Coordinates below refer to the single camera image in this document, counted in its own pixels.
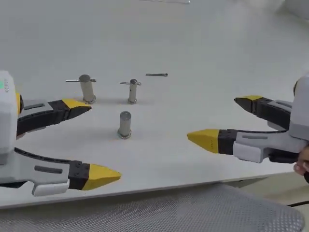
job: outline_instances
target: person's hand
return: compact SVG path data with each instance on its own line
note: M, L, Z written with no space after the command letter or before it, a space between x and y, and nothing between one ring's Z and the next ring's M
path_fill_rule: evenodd
M294 171L300 175L309 172L309 146L300 152L298 161L294 165Z

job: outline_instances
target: cylindrical metal peg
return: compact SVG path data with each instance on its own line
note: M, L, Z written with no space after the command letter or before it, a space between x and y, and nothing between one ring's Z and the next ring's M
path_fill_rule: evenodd
M129 92L129 98L127 100L130 104L135 104L137 101L136 99L137 85L138 81L136 79L130 80L130 92Z
M131 133L131 113L128 111L123 111L120 114L118 136L122 139L128 139L131 137Z
M79 77L81 88L83 92L83 100L86 104L92 104L96 101L96 96L93 93L92 82L89 75L81 75Z

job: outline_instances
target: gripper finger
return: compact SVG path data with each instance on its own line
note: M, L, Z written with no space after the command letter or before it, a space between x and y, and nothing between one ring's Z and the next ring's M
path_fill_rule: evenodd
M187 136L191 142L209 152L233 155L240 160L256 163L261 163L276 151L298 154L307 144L304 140L291 137L287 131L206 129Z
M272 128L288 130L292 103L281 100L271 100L262 96L250 95L235 98L234 101L245 111L269 122Z
M18 116L17 136L75 118L91 107L73 99L58 101L24 101Z
M19 148L0 168L0 187L19 188L34 183L34 196L64 193L67 189L92 190L120 179L121 174L96 164L38 156Z

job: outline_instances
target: metal pin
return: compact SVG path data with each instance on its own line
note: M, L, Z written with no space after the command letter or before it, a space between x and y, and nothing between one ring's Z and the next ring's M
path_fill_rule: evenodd
M83 92L83 100L86 104L93 104L96 101L96 96L93 93L92 82L97 82L96 79L91 79L89 75L81 75L78 80L66 80L66 82L80 82Z
M97 82L96 79L90 79L91 82ZM66 80L66 82L80 82L80 80Z
M123 111L120 114L120 127L118 129L118 136L122 139L128 139L131 137L131 113Z
M129 92L129 98L128 98L128 103L130 104L135 104L137 99L136 99L136 90L137 86L141 85L141 82L138 82L136 79L130 80L130 82L121 82L123 85L130 85L130 92Z
M167 73L146 73L146 76L168 76Z

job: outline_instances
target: white tabletop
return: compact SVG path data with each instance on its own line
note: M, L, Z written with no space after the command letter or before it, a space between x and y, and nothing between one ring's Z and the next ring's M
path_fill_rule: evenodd
M0 68L24 99L80 98L77 79L97 79L93 109L27 134L16 146L56 158L108 166L121 180L93 191L33 197L26 184L0 189L0 206L63 201L268 176L292 165L214 155L187 140L206 128L270 130L236 96L293 100L309 69L308 25L280 0L5 0L0 7ZM169 73L148 77L146 73ZM136 78L138 102L128 105ZM132 137L117 137L119 114L132 114Z

